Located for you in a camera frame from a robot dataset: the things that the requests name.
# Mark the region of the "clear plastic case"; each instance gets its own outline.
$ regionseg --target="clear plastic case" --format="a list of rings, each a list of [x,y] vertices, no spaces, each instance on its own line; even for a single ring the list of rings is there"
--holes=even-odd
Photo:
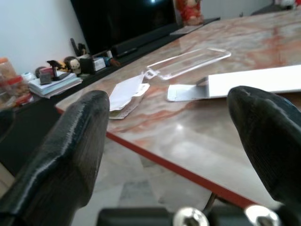
[[[162,80],[169,80],[230,56],[231,53],[224,49],[196,49],[147,66],[145,77],[152,79],[158,76]]]
[[[13,107],[15,105],[16,97],[13,90],[6,83],[2,73],[0,72],[0,110],[4,108]]]

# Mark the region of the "tiled floor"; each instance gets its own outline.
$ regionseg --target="tiled floor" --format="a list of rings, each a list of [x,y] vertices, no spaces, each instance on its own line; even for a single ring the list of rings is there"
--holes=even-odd
[[[107,139],[93,196],[72,226],[95,226],[109,207],[183,206],[203,209],[211,192]]]

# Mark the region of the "marble table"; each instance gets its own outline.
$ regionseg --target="marble table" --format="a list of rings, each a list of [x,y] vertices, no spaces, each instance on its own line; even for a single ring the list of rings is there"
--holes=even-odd
[[[166,92],[170,84],[194,84],[210,74],[300,64],[301,11],[212,23],[93,83],[56,107],[63,112],[91,90],[110,94],[117,83],[138,75],[147,65],[207,47],[226,49],[232,56],[170,81],[148,81],[151,88],[141,104],[126,119],[110,121],[107,136],[238,206],[260,203],[273,207],[278,203],[251,166],[226,99],[171,103],[166,101]],[[285,97],[301,106],[300,93]]]

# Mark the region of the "black tv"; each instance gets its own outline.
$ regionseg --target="black tv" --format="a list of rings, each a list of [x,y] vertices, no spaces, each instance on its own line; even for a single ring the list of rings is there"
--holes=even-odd
[[[92,55],[120,55],[178,29],[173,0],[71,2]]]

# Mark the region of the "tv screen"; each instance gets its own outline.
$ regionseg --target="tv screen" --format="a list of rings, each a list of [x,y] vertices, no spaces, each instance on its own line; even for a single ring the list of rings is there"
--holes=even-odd
[[[176,23],[173,0],[71,0],[91,54]]]

